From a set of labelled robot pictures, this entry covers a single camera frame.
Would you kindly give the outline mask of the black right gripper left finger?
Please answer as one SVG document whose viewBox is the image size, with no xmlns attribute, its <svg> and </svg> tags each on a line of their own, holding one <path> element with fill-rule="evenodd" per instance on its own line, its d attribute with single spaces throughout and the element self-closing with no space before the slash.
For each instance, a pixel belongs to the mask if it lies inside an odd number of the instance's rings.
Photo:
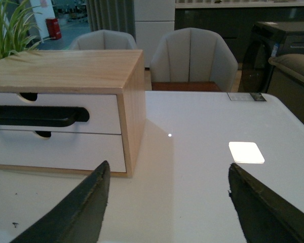
<svg viewBox="0 0 304 243">
<path fill-rule="evenodd" d="M 110 166 L 102 162 L 52 210 L 12 242 L 97 242 L 110 185 Z"/>
</svg>

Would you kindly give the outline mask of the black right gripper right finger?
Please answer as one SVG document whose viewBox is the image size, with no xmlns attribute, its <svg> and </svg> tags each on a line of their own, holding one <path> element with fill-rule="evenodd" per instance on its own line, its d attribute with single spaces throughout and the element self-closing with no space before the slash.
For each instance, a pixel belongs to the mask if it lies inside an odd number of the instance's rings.
<svg viewBox="0 0 304 243">
<path fill-rule="evenodd" d="M 304 242 L 304 213 L 237 164 L 229 196 L 247 242 Z"/>
</svg>

